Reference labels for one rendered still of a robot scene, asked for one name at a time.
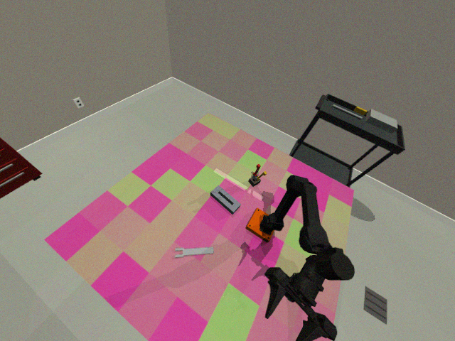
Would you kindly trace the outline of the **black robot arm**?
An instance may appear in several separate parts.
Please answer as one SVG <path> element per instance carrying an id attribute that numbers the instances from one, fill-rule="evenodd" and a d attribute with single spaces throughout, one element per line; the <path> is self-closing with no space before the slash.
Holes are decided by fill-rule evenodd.
<path id="1" fill-rule="evenodd" d="M 302 269 L 314 272 L 321 280 L 346 281 L 354 277 L 354 266 L 343 250 L 333 248 L 328 240 L 326 230 L 321 226 L 319 209 L 316 199 L 317 188 L 308 178 L 291 175 L 287 179 L 287 191 L 276 211 L 269 216 L 264 215 L 260 231 L 271 235 L 274 230 L 282 231 L 284 218 L 301 196 L 303 209 L 303 227 L 299 232 L 300 247 L 311 254 L 306 258 Z"/>

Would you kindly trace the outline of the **grey two-pronged flat bar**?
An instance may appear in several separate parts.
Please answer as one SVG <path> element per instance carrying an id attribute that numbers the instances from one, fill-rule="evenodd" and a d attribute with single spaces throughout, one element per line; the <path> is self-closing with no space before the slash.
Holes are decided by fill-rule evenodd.
<path id="1" fill-rule="evenodd" d="M 176 257 L 183 257 L 185 255 L 194 255 L 194 254 L 212 254 L 213 252 L 213 247 L 208 247 L 208 248 L 197 248 L 197 249 L 192 249 L 192 248 L 187 248 L 184 249 L 183 247 L 175 248 L 175 251 L 180 251 L 183 250 L 183 254 L 175 254 L 174 258 Z"/>

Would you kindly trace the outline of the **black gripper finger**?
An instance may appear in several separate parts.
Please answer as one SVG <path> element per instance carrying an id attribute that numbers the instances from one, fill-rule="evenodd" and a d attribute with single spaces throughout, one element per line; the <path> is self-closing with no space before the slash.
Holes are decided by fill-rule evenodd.
<path id="1" fill-rule="evenodd" d="M 328 335 L 319 326 L 303 320 L 303 328 L 296 341 L 314 341 L 320 337 L 327 338 Z"/>
<path id="2" fill-rule="evenodd" d="M 270 293 L 265 318 L 268 319 L 284 297 L 286 290 L 276 281 L 268 281 Z"/>

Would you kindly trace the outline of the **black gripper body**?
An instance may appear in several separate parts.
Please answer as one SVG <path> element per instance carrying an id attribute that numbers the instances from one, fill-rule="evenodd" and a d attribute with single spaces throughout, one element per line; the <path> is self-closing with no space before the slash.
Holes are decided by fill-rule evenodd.
<path id="1" fill-rule="evenodd" d="M 308 315 L 307 321 L 319 326 L 329 339 L 335 340 L 336 326 L 324 314 L 316 313 L 311 308 L 311 306 L 316 307 L 315 298 L 319 292 L 324 290 L 320 278 L 314 272 L 302 269 L 296 273 L 296 279 L 292 285 L 289 284 L 289 277 L 279 267 L 270 267 L 265 276 L 270 281 L 280 283 L 290 297 Z"/>

